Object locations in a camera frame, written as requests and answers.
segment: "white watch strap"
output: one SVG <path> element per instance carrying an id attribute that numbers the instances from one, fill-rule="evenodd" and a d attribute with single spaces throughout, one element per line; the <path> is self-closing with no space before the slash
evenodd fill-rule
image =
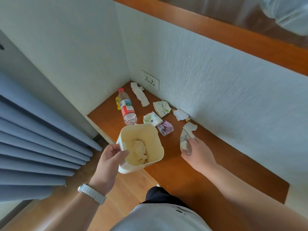
<path id="1" fill-rule="evenodd" d="M 106 196 L 98 193 L 96 190 L 92 189 L 87 184 L 82 184 L 78 188 L 79 192 L 83 192 L 94 199 L 94 201 L 98 202 L 100 205 L 102 205 L 105 202 Z"/>

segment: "blue curtain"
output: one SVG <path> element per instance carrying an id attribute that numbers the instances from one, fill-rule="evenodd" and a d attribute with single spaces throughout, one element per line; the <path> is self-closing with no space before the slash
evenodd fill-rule
<path id="1" fill-rule="evenodd" d="M 48 197 L 90 160 L 89 146 L 102 150 L 0 72 L 0 202 Z"/>

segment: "watch band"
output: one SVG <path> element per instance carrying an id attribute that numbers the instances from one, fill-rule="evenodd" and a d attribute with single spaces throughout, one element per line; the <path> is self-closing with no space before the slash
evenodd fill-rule
<path id="1" fill-rule="evenodd" d="M 102 205 L 105 202 L 106 196 L 98 193 L 96 190 L 92 189 L 87 184 L 83 183 L 78 188 L 79 192 L 83 192 L 94 199 L 94 201 L 98 202 L 100 205 Z"/>

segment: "tissue inside trash can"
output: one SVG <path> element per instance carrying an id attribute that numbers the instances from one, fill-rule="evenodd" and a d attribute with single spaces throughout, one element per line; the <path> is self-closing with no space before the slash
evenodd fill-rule
<path id="1" fill-rule="evenodd" d="M 142 141 L 130 141 L 126 142 L 126 149 L 129 150 L 129 155 L 126 157 L 126 161 L 133 165 L 138 166 L 146 163 L 146 150 Z"/>

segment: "bottle label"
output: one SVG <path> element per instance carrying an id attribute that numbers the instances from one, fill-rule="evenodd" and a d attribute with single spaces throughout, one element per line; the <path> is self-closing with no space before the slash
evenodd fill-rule
<path id="1" fill-rule="evenodd" d="M 130 99 L 121 100 L 120 107 L 123 117 L 128 113 L 135 113 Z"/>

